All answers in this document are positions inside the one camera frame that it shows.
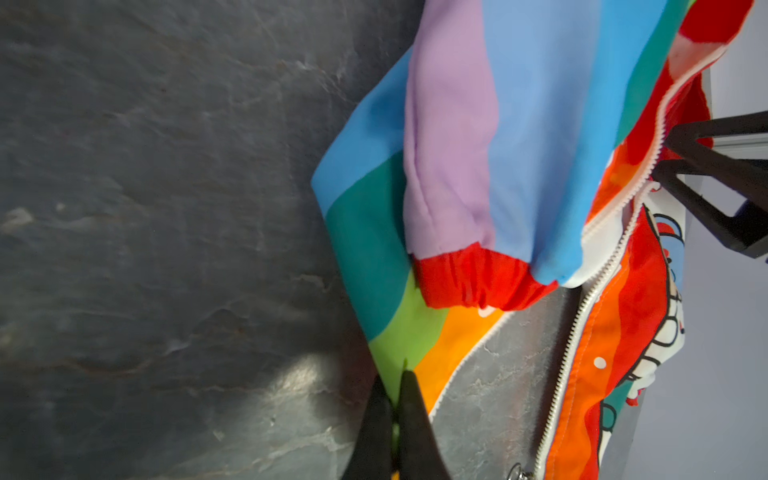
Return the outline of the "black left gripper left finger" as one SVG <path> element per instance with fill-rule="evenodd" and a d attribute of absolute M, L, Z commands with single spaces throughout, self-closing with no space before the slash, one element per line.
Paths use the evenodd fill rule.
<path fill-rule="evenodd" d="M 392 477 L 393 424 L 394 409 L 383 381 L 377 376 L 342 480 L 389 480 Z"/>

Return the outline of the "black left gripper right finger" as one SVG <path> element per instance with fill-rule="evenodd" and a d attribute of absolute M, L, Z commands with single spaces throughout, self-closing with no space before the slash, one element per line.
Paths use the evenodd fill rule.
<path fill-rule="evenodd" d="M 404 480 L 450 480 L 440 454 L 416 374 L 401 376 L 397 404 L 398 472 Z"/>

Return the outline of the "colourful rainbow kids jacket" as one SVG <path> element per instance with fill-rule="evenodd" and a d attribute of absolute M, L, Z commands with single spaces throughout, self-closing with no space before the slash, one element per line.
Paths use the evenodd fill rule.
<path fill-rule="evenodd" d="M 429 418 L 514 312 L 584 288 L 532 477 L 595 479 L 616 421 L 685 341 L 688 210 L 652 178 L 709 121 L 703 72 L 749 1 L 429 1 L 312 187 L 394 409 Z"/>

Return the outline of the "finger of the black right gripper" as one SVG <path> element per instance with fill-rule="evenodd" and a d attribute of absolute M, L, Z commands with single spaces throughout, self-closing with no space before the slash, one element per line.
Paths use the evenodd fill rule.
<path fill-rule="evenodd" d="M 767 255 L 767 211 L 741 193 L 744 201 L 735 213 L 722 212 L 693 189 L 685 177 L 713 179 L 686 160 L 658 163 L 652 178 L 679 201 L 724 247 L 757 259 Z"/>
<path fill-rule="evenodd" d="M 767 206 L 767 162 L 733 159 L 706 147 L 701 138 L 756 135 L 767 132 L 767 112 L 680 124 L 668 134 L 665 145 L 705 175 L 742 194 L 759 207 Z"/>

